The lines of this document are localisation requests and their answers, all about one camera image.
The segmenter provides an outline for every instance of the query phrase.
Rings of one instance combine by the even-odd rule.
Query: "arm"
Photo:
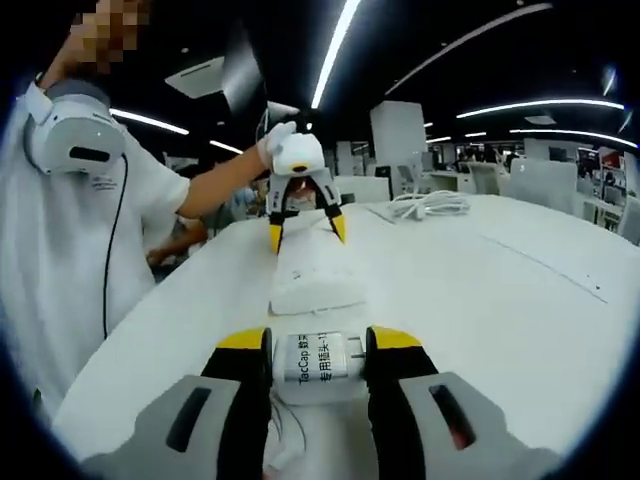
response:
[[[265,170],[257,146],[251,147],[233,160],[191,180],[189,193],[178,209],[178,215],[197,218],[211,212],[235,190],[248,185]]]
[[[189,247],[192,245],[204,242],[205,240],[207,240],[207,229],[204,224],[199,220],[192,221],[187,230],[178,238],[170,240],[156,250],[151,250],[147,254],[147,260],[150,265],[159,265],[167,257],[181,255],[189,250]]]

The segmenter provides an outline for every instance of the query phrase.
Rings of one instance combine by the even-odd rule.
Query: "ceiling light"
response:
[[[500,18],[496,18],[495,20],[492,20],[489,23],[487,23],[487,24],[485,24],[485,25],[483,25],[483,26],[481,26],[479,28],[476,28],[475,30],[473,30],[472,32],[467,33],[465,36],[459,38],[455,42],[450,43],[449,45],[447,45],[445,48],[440,50],[435,55],[432,55],[431,57],[427,58],[424,62],[422,62],[420,65],[418,65],[416,68],[414,68],[409,73],[407,73],[404,77],[402,77],[398,82],[396,82],[393,85],[393,87],[391,87],[389,90],[387,90],[385,92],[385,96],[389,95],[396,88],[400,87],[400,85],[402,85],[404,82],[409,80],[411,77],[413,77],[420,70],[424,69],[427,65],[435,62],[437,59],[439,59],[443,55],[446,55],[451,50],[453,50],[455,48],[458,48],[460,45],[468,42],[469,40],[474,39],[478,35],[482,35],[483,33],[486,33],[486,32],[488,32],[489,30],[491,30],[493,28],[499,27],[500,25],[503,25],[503,24],[505,24],[507,22],[510,22],[511,20],[515,20],[516,18],[520,18],[523,15],[529,15],[531,13],[537,13],[537,12],[541,12],[543,10],[549,10],[551,8],[553,8],[553,5],[551,3],[539,3],[537,5],[530,5],[528,7],[519,8],[519,9],[517,9],[517,10],[515,10],[513,12],[510,12],[510,13],[508,13],[508,14],[500,17]]]
[[[606,85],[604,87],[604,93],[602,94],[604,97],[611,91],[612,88],[615,87],[616,84],[616,71],[613,67],[609,67],[606,69],[605,73]]]
[[[627,118],[624,119],[622,126],[618,129],[618,133],[627,128],[627,125],[629,125],[629,122],[631,121],[631,117],[633,117],[633,110],[627,113]]]
[[[238,150],[237,148],[230,147],[229,145],[225,145],[224,143],[216,142],[215,140],[210,140],[209,143],[216,147],[224,148],[225,150],[229,150],[230,152],[237,153],[238,155],[242,153],[242,150]]]
[[[325,57],[324,63],[322,64],[322,70],[320,71],[320,78],[318,78],[316,92],[313,94],[313,102],[311,102],[311,108],[318,108],[318,105],[320,105],[320,100],[322,100],[322,94],[324,93],[324,87],[327,86],[327,81],[329,80],[331,69],[333,69],[333,64],[336,61],[336,57],[338,56],[338,50],[340,50],[342,41],[344,40],[344,37],[347,34],[347,30],[349,29],[349,24],[351,23],[351,20],[353,19],[353,16],[356,13],[356,9],[358,8],[359,4],[360,0],[346,0],[346,2],[344,3],[344,8],[342,9],[342,13],[340,14],[340,18],[338,19],[338,24],[336,25],[336,30],[335,32],[333,32],[333,37],[331,38],[331,43],[329,44],[327,56]]]
[[[447,140],[451,140],[451,137],[432,138],[425,143],[446,142]]]
[[[624,105],[613,102],[605,102],[604,100],[585,100],[581,98],[554,99],[554,100],[536,100],[534,102],[512,103],[511,105],[501,105],[499,107],[483,108],[473,112],[462,113],[456,118],[467,118],[474,115],[482,115],[483,113],[498,112],[501,110],[511,110],[514,108],[535,107],[537,105],[593,105],[597,107],[610,107],[624,110]]]
[[[555,125],[556,121],[548,115],[534,115],[532,117],[524,117],[524,119],[534,125]]]
[[[154,127],[164,128],[180,135],[189,135],[189,130],[176,127],[170,123],[161,122],[160,120],[154,120],[153,118],[138,115],[137,113],[125,112],[124,110],[118,110],[117,108],[110,108],[109,112],[114,117],[126,118],[128,120],[135,120],[136,122],[146,123],[147,125],[153,125]]]
[[[633,142],[630,142],[628,140],[622,140],[621,138],[612,137],[610,135],[603,135],[602,133],[579,132],[576,130],[554,130],[554,129],[544,129],[544,128],[529,129],[529,130],[520,130],[520,129],[509,130],[509,133],[566,133],[569,135],[584,135],[586,137],[602,138],[604,140],[610,140],[612,142],[619,142],[624,145],[628,145],[629,147],[638,148],[638,145],[636,145]]]

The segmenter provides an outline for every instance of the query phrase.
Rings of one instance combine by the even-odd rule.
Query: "white desk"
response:
[[[475,193],[473,179],[468,173],[434,171],[429,172],[426,175],[431,179],[431,185],[434,190]]]
[[[596,198],[592,195],[585,195],[584,193],[578,193],[578,198],[583,202],[583,204],[585,205],[592,205],[593,207],[595,207],[597,210],[603,210],[605,212],[609,212],[617,217],[622,217],[622,211],[623,208],[620,205],[612,205],[611,203],[607,203],[604,200],[601,200],[599,198]],[[586,220],[592,220],[593,217],[587,218],[586,215],[584,216],[584,218]]]
[[[340,195],[353,194],[355,203],[385,202],[389,198],[389,179],[337,175],[334,179]]]
[[[477,192],[476,184],[470,173],[459,173],[449,171],[433,171],[424,174],[434,190],[449,190],[452,192],[462,192],[475,194]],[[509,183],[509,174],[506,172],[498,173],[498,184],[501,191]]]
[[[467,216],[401,225],[347,206],[347,248],[370,269],[369,307],[313,320],[268,317],[276,257],[266,220],[230,226],[113,332],[71,387],[54,428],[79,458],[111,451],[131,435],[138,412],[183,375],[199,373],[229,333],[267,324],[274,335],[364,334],[378,324],[420,338],[441,371],[457,372],[500,405],[526,444],[566,454],[625,365],[636,330],[640,249],[544,207],[469,200]],[[299,221],[319,216],[307,212]]]

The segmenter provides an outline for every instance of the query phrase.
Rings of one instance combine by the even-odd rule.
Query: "person in background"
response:
[[[98,1],[95,13],[72,26],[35,86],[54,104],[68,98],[70,84],[98,95],[100,76],[122,60],[124,49],[135,48],[147,8],[144,1]],[[108,116],[109,100],[99,96],[91,108]],[[48,174],[25,147],[31,115],[18,97],[0,149],[0,297],[6,309],[0,327],[16,342],[8,348],[29,394],[39,391],[52,417],[89,358],[155,286],[143,246],[145,220],[171,214],[197,219],[215,210],[271,168],[273,152],[296,127],[276,125],[244,153],[190,181],[158,163],[113,119],[124,155],[108,170]]]
[[[262,217],[267,214],[267,180],[256,180],[251,184],[256,194],[255,202],[249,207],[249,214]]]
[[[484,146],[484,161],[486,163],[498,163],[496,151],[489,144]]]
[[[160,283],[193,253],[192,247],[208,240],[207,228],[201,220],[178,216],[170,238],[147,253],[147,262],[156,282]]]
[[[316,208],[316,192],[305,177],[292,178],[289,182],[286,211],[302,212]]]
[[[613,173],[611,172],[607,172],[607,174],[604,176],[604,185],[606,187],[613,187],[616,184],[616,179],[613,176]]]
[[[231,195],[229,199],[229,208],[233,214],[235,221],[246,220],[249,209],[257,200],[256,193],[249,187],[243,187]]]
[[[504,161],[504,167],[507,169],[507,172],[509,173],[511,173],[511,163],[513,162],[514,158],[518,158],[518,155],[515,152],[512,152],[509,155],[507,155],[507,158]]]

